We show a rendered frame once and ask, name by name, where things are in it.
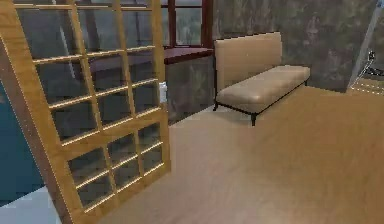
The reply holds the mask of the wooden glass-paned room door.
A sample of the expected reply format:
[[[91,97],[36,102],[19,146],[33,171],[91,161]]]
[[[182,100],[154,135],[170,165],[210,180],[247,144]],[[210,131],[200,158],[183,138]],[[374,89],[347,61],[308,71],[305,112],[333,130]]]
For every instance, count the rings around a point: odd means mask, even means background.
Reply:
[[[97,224],[170,169],[161,5],[152,54],[132,66],[120,0],[120,46],[89,52],[78,0],[0,0],[0,80],[53,202],[55,224]]]

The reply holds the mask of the dark red framed window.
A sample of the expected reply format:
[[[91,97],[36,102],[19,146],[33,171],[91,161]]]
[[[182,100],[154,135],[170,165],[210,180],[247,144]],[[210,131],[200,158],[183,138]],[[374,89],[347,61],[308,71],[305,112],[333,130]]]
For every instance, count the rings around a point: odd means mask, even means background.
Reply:
[[[120,0],[126,46],[134,51],[128,56],[132,66],[146,65],[152,59],[141,47],[153,44],[151,13],[155,1],[161,5],[165,62],[194,59],[211,52],[211,0]],[[78,0],[79,20],[89,52],[109,52],[120,46],[114,0]]]

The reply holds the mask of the beige sofa with black legs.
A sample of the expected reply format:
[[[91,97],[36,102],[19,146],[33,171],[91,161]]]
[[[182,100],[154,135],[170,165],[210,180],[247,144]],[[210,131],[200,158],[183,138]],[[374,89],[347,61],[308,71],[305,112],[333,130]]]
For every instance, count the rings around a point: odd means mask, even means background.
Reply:
[[[271,32],[214,42],[214,106],[256,117],[308,83],[311,71],[282,63],[282,34]]]

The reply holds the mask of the grey room door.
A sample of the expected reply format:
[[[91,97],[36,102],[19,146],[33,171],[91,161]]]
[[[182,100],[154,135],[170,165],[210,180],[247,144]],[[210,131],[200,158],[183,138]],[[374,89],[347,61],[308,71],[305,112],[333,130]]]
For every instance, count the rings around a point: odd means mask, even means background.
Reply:
[[[379,21],[380,14],[384,10],[384,0],[377,0],[376,5],[374,8],[374,11],[372,13],[372,17],[370,19],[370,23],[368,25],[368,28],[366,30],[363,42],[360,47],[360,51],[358,54],[358,57],[356,59],[355,65],[352,70],[352,75],[350,77],[350,81],[348,83],[348,87],[352,87],[355,82],[358,80],[358,76],[360,74],[360,69],[363,64],[364,56],[366,55],[366,52],[368,50],[371,38],[374,33],[374,29]]]

